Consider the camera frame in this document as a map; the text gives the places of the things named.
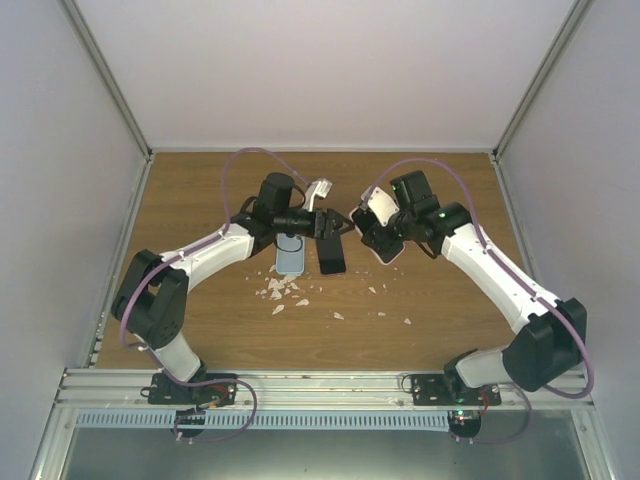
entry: robotic arm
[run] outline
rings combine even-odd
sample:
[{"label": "robotic arm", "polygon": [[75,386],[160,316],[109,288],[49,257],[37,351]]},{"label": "robotic arm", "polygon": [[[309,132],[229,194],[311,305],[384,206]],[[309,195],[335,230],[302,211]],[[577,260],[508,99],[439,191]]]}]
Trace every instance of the robotic arm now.
[{"label": "robotic arm", "polygon": [[122,320],[135,289],[147,274],[179,257],[156,275],[151,285],[145,286],[126,327],[148,346],[173,377],[182,382],[203,380],[206,368],[182,334],[189,292],[232,263],[257,255],[275,242],[278,233],[328,238],[352,229],[353,224],[338,212],[314,208],[315,199],[325,198],[331,186],[326,179],[316,180],[309,186],[304,203],[291,207],[292,191],[297,188],[293,179],[281,173],[269,174],[258,196],[245,202],[245,205],[253,203],[251,211],[243,208],[233,216],[226,232],[220,229],[182,249],[160,255],[149,250],[139,252],[116,294],[111,313]]},{"label": "robotic arm", "polygon": [[[488,239],[482,227],[473,225],[462,205],[440,206],[423,172],[403,175],[391,185],[396,201],[376,187],[362,195],[360,206],[351,213],[362,243],[383,264],[400,255],[407,241],[416,242],[431,258],[444,256],[491,299],[515,334],[510,345],[466,352],[445,365],[444,383],[454,401],[468,389],[494,383],[515,382],[524,390],[536,391],[582,361],[570,334],[539,300],[555,306],[584,341],[586,310],[580,302],[561,301],[535,283]],[[528,294],[521,283],[535,295]]]}]

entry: vent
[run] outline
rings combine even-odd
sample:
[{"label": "vent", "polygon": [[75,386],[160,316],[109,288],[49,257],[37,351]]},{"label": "vent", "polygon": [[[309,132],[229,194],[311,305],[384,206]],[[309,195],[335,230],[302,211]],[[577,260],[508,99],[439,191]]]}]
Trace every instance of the vent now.
[{"label": "vent", "polygon": [[[249,418],[236,410],[207,411],[204,426],[182,428],[234,429]],[[80,428],[170,428],[174,410],[82,409],[76,426]],[[259,430],[449,430],[446,412],[258,412],[251,426]]]}]

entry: white backdrop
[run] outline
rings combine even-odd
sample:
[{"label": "white backdrop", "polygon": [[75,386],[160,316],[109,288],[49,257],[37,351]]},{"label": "white backdrop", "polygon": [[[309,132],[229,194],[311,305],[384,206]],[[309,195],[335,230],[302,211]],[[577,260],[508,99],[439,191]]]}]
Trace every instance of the white backdrop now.
[{"label": "white backdrop", "polygon": [[640,3],[596,1],[504,168],[542,279],[588,312],[594,399],[622,478],[640,471]]},{"label": "white backdrop", "polygon": [[0,478],[24,479],[143,158],[57,2],[0,2],[0,44]]},{"label": "white backdrop", "polygon": [[571,0],[78,0],[153,148],[490,149]]}]

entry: wooden table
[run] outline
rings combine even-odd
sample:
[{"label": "wooden table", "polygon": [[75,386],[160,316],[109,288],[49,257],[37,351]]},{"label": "wooden table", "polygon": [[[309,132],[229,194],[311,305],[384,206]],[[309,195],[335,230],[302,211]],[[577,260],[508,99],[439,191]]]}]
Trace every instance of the wooden table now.
[{"label": "wooden table", "polygon": [[[139,250],[161,253],[184,246],[219,228],[222,164],[229,154],[159,154],[133,231],[125,267]],[[347,214],[360,194],[393,162],[416,154],[286,153],[308,179],[329,178],[334,186],[318,206]],[[484,154],[431,155],[455,168],[467,182],[480,221],[503,251],[520,261],[496,177]],[[449,175],[416,164],[392,176],[424,168],[440,202],[464,203]],[[258,192],[280,164],[265,155],[240,157],[231,167],[228,196],[234,211]],[[347,273],[322,277],[315,242],[306,246],[300,287],[273,301],[256,295],[269,279],[276,251],[234,264],[203,282],[189,296],[184,333],[209,368],[228,369],[441,369],[472,348],[508,343],[512,334],[497,308],[444,258],[431,260],[408,245],[390,266],[382,266],[355,232],[343,238]],[[295,306],[301,299],[308,306]],[[282,304],[284,310],[272,315]],[[335,318],[339,314],[344,319]],[[146,355],[118,344],[118,323],[108,322],[98,368],[145,368]]]}]

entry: phone screen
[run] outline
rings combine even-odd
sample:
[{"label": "phone screen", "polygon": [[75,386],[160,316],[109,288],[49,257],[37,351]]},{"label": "phone screen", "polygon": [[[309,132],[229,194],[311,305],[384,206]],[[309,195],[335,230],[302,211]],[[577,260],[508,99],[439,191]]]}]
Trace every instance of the phone screen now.
[{"label": "phone screen", "polygon": [[316,248],[322,275],[339,275],[347,271],[340,235],[317,239]]}]

